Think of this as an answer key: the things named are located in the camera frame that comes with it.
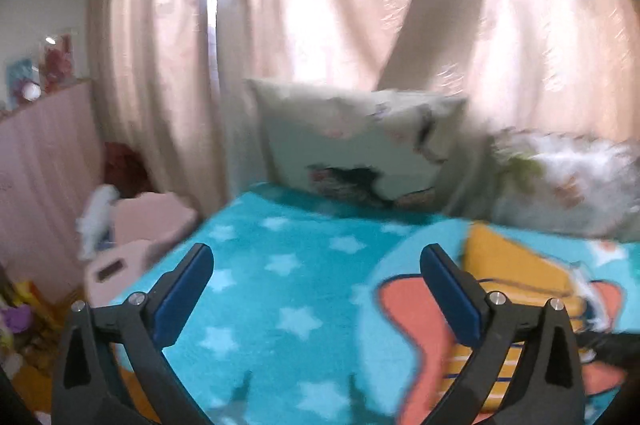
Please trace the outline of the cream floral cushion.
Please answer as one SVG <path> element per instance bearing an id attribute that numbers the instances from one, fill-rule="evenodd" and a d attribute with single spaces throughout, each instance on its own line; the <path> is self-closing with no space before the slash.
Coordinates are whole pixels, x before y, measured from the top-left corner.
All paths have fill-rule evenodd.
<path id="1" fill-rule="evenodd" d="M 269 174 L 285 187 L 360 205 L 434 212 L 458 136 L 461 95 L 358 92 L 252 78 Z"/>

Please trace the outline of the pink cabinet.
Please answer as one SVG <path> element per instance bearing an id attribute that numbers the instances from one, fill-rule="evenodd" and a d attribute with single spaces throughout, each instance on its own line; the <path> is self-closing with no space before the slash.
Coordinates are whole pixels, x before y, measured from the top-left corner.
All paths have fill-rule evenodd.
<path id="1" fill-rule="evenodd" d="M 47 301 L 81 285 L 76 220 L 103 179 L 91 84 L 79 82 L 1 121 L 1 265 Z"/>

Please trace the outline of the pink plastic chair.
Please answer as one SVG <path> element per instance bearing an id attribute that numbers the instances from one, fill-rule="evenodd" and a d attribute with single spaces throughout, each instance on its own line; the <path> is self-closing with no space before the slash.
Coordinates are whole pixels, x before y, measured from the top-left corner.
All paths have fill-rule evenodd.
<path id="1" fill-rule="evenodd" d="M 85 268 L 85 294 L 105 306 L 196 229 L 198 211 L 172 192 L 145 192 L 115 204 L 113 245 Z"/>

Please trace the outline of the turquoise cartoon fleece blanket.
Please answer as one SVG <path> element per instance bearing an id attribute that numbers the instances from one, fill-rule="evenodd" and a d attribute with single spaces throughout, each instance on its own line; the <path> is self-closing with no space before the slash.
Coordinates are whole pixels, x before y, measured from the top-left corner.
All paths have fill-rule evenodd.
<path id="1" fill-rule="evenodd" d="M 469 221 L 260 185 L 134 288 L 149 291 L 192 245 L 212 249 L 213 277 L 165 355 L 217 424 L 419 424 L 471 355 L 420 275 L 446 220 Z M 584 241 L 572 268 L 582 329 L 637 330 L 638 245 Z"/>

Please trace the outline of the beige curtain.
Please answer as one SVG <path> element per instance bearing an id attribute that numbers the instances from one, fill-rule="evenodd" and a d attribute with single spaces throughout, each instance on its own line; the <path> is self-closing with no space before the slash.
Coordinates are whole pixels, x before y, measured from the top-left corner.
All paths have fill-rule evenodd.
<path id="1" fill-rule="evenodd" d="M 639 0 L 88 0 L 108 139 L 204 213 L 267 174 L 247 78 L 463 94 L 503 127 L 639 136 Z"/>

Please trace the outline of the mustard striped knit sweater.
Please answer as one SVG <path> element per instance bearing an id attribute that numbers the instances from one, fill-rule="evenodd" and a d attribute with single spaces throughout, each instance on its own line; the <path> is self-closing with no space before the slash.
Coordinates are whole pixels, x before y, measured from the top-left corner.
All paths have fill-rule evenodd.
<path id="1" fill-rule="evenodd" d="M 441 221 L 432 240 L 487 292 L 500 291 L 514 304 L 542 306 L 564 301 L 572 326 L 584 326 L 585 298 L 572 268 L 587 257 L 587 242 L 463 220 Z"/>

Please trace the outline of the white plush toy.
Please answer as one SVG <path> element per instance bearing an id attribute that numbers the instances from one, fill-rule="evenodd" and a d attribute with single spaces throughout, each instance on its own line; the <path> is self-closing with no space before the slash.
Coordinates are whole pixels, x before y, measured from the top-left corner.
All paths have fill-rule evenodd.
<path id="1" fill-rule="evenodd" d="M 99 245 L 111 229 L 112 209 L 120 193 L 113 185 L 103 184 L 91 193 L 80 217 L 76 220 L 79 235 L 80 260 L 92 260 Z"/>

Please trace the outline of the white leaf print pillow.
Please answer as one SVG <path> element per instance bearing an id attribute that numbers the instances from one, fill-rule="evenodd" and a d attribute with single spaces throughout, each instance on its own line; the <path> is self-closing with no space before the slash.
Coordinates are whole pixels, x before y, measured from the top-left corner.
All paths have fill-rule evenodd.
<path id="1" fill-rule="evenodd" d="M 461 142 L 450 214 L 620 242 L 639 239 L 639 142 L 506 128 Z"/>

